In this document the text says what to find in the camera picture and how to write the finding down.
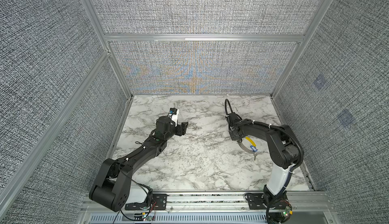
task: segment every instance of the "enclosure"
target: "enclosure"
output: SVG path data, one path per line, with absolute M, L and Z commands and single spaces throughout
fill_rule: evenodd
M 265 222 L 243 194 L 263 191 L 268 145 L 252 137 L 254 157 L 231 140 L 225 99 L 243 119 L 289 125 L 304 148 L 288 223 L 387 223 L 388 11 L 389 0 L 1 0 L 1 223 L 131 223 L 88 193 L 103 161 L 137 149 L 173 107 L 187 133 L 133 175 L 168 194 L 154 222 Z

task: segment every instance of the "gray panel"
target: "gray panel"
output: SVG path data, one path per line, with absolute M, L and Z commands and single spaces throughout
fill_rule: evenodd
M 135 94 L 270 93 L 294 42 L 111 42 Z
M 79 0 L 0 2 L 0 189 L 102 47 Z
M 303 34 L 321 0 L 92 0 L 106 33 Z
M 389 0 L 334 0 L 275 101 L 343 224 L 387 223 Z
M 126 100 L 106 62 L 2 223 L 74 223 Z

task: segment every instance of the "blue square patch on wall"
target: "blue square patch on wall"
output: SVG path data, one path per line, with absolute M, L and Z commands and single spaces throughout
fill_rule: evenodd
M 348 109 L 343 109 L 340 114 L 338 114 L 338 120 L 340 121 L 340 124 L 344 127 L 347 128 L 351 124 L 355 122 L 355 118 L 353 115 L 350 113 Z
M 319 74 L 316 78 L 316 80 L 314 81 L 314 85 L 315 87 L 320 90 L 323 88 L 323 86 L 326 84 L 326 79 L 324 78 L 324 75 L 323 74 Z

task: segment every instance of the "white marble surface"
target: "white marble surface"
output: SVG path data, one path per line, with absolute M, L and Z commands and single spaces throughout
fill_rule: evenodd
M 268 96 L 135 96 L 114 159 L 140 145 L 170 107 L 180 109 L 178 122 L 188 121 L 184 136 L 173 136 L 166 149 L 134 173 L 134 180 L 155 190 L 262 190 L 272 161 L 267 143 L 251 137 L 260 152 L 254 161 L 228 134 L 224 100 L 243 119 L 280 124 Z M 244 139 L 247 147 L 250 143 Z M 300 168 L 287 190 L 309 190 Z

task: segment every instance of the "yellow handle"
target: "yellow handle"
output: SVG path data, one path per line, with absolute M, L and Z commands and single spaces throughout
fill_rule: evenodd
M 250 143 L 253 145 L 253 146 L 257 146 L 255 143 L 254 143 L 254 141 L 252 140 L 252 139 L 250 139 L 248 136 L 246 136 L 246 139 L 248 140 L 248 141 L 250 141 Z

